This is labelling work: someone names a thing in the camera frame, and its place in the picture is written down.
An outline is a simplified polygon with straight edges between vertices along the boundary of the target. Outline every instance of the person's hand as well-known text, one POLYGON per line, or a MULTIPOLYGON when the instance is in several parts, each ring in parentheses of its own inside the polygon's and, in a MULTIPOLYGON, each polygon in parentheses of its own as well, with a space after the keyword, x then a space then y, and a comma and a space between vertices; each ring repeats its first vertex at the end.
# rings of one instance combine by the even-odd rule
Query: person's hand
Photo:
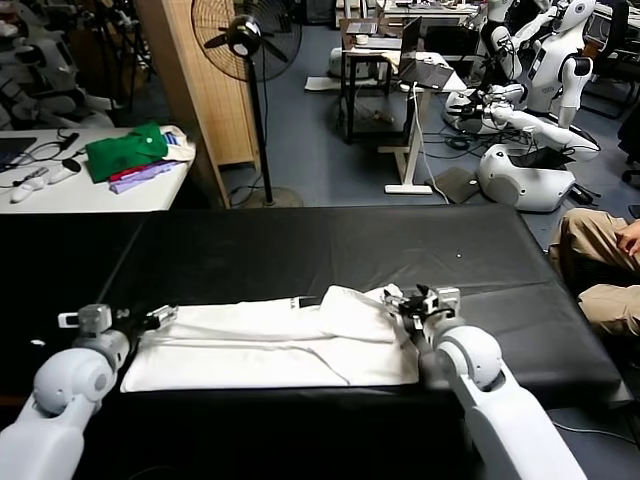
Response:
POLYGON ((616 232, 618 248, 633 257, 640 252, 640 220, 616 232))

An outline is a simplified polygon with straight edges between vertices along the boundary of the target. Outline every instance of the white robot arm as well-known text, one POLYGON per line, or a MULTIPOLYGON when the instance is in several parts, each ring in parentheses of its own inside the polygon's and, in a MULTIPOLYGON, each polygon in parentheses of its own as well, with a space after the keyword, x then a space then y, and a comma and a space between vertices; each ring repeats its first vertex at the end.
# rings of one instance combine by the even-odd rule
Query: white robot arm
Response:
POLYGON ((460 318, 459 290, 418 289, 420 295, 409 298, 385 292, 385 305, 436 352, 491 478, 586 479, 540 403, 502 360, 496 339, 460 318))
POLYGON ((593 60, 589 57, 569 57, 562 65, 560 94, 560 112, 558 126, 569 128, 576 112, 580 109, 582 90, 591 78, 593 60))
POLYGON ((552 148, 573 160, 590 160, 600 152, 597 143, 568 128, 561 128, 546 119, 515 110, 507 102, 494 103, 485 108, 485 116, 497 125, 510 125, 531 136, 541 146, 552 148))
POLYGON ((531 40, 542 27, 556 17, 556 14, 557 8, 551 7, 540 13, 514 35, 511 35, 509 29, 504 25, 491 32, 491 43, 495 51, 498 52, 500 65, 508 79, 516 80, 522 75, 522 65, 518 58, 520 46, 531 40))
POLYGON ((107 305, 79 310, 75 348, 45 362, 17 420, 0 433, 0 478, 71 480, 84 449, 84 429, 138 336, 163 327, 176 312, 165 306, 142 319, 127 318, 116 329, 107 305))

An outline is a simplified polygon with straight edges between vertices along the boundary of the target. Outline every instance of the folded shirt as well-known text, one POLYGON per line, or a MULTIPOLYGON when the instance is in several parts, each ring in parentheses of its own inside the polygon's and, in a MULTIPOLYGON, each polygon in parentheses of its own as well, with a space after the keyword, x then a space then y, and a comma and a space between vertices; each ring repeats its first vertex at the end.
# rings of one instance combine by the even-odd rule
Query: folded shirt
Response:
POLYGON ((87 168, 94 183, 158 160, 191 161, 196 154, 195 145, 178 127, 154 123, 136 127, 123 137, 89 143, 86 150, 87 168))
POLYGON ((178 163, 180 162, 160 160, 150 165, 146 165, 144 168, 140 168, 127 173, 126 175, 120 176, 119 180, 110 181, 109 190, 115 193, 126 192, 147 180, 151 180, 161 173, 168 172, 178 163))
POLYGON ((387 315, 382 289, 332 286, 319 306, 300 308, 296 299, 181 306, 173 324, 143 336, 121 391, 417 381, 418 352, 387 315))

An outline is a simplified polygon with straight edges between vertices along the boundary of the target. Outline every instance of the purple cloth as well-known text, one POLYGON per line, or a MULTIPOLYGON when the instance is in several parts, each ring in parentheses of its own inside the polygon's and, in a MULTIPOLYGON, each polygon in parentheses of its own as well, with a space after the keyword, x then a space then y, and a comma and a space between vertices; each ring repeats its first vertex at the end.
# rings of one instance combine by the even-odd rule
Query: purple cloth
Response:
POLYGON ((126 192, 147 180, 151 180, 161 173, 168 172, 178 163, 180 162, 174 162, 172 160, 160 160, 159 162, 151 163, 149 164, 149 167, 144 170, 125 175, 115 182, 109 182, 109 190, 115 193, 126 192))

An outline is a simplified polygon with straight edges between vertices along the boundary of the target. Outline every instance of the red cloth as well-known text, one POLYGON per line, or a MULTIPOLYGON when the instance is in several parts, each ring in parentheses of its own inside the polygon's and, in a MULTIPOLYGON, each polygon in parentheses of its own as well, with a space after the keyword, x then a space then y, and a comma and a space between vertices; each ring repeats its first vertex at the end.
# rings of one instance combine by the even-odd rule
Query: red cloth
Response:
POLYGON ((109 181, 110 182, 115 182, 117 180, 120 180, 122 177, 124 177, 125 175, 129 175, 130 173, 135 173, 135 172, 139 172, 140 170, 144 170, 145 168, 147 168, 149 165, 139 165, 137 167, 131 167, 131 168, 127 168, 126 170, 123 170, 121 172, 118 173, 114 173, 113 175, 111 175, 109 177, 109 181))

